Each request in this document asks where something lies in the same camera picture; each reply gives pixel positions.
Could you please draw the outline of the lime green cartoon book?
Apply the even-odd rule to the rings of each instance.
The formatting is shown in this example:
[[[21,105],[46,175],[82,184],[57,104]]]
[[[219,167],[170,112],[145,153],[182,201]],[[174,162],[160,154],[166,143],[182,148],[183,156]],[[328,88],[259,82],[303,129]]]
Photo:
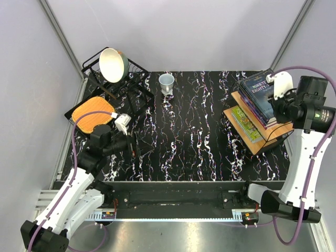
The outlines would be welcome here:
[[[261,134],[254,127],[252,122],[246,117],[239,106],[232,108],[231,115],[252,143],[257,143],[263,140]]]

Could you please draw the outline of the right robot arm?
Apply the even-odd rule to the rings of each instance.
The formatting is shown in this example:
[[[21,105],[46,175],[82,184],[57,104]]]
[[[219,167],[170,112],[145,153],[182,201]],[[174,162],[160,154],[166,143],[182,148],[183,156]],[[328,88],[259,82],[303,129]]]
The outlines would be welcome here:
[[[321,161],[335,131],[335,108],[325,106],[328,80],[302,76],[297,88],[283,71],[268,75],[274,87],[268,101],[277,122],[291,122],[296,137],[286,180],[276,193],[268,187],[248,183],[238,195],[239,204],[250,208],[261,205],[264,214],[295,222],[318,223],[315,188]]]

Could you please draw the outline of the dark blue galaxy book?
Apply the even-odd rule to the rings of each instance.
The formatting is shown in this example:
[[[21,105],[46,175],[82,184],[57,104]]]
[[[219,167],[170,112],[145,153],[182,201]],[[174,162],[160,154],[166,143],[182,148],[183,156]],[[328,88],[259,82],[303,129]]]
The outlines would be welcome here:
[[[275,118],[267,119],[242,91],[238,90],[238,93],[244,104],[250,109],[265,129],[273,127],[277,124]]]

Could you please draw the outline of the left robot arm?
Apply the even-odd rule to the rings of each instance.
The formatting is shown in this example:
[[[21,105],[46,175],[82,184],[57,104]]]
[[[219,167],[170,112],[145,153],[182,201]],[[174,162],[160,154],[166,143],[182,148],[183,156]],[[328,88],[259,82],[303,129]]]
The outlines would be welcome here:
[[[107,158],[126,152],[137,158],[138,136],[127,131],[113,134],[109,125],[98,125],[79,154],[67,180],[45,210],[33,221],[25,221],[20,232],[27,251],[66,251],[76,230],[99,207],[116,201],[113,187],[97,179]]]

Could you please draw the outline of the blue 1984 book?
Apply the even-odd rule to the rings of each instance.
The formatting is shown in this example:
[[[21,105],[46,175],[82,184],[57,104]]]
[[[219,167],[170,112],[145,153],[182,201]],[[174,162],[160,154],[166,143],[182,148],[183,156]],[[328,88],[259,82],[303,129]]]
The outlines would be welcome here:
[[[274,118],[272,106],[268,102],[273,86],[266,81],[266,76],[272,73],[273,70],[268,68],[238,82],[249,99],[267,119]]]

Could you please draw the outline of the black moon and sixpence book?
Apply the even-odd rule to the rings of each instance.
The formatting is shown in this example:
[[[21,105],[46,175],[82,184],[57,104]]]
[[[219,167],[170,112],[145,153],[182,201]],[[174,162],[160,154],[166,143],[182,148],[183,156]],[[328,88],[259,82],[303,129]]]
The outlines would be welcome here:
[[[273,94],[273,87],[266,81],[260,83],[239,81],[238,93],[245,105],[254,113],[264,127],[276,124],[274,112],[268,98]]]

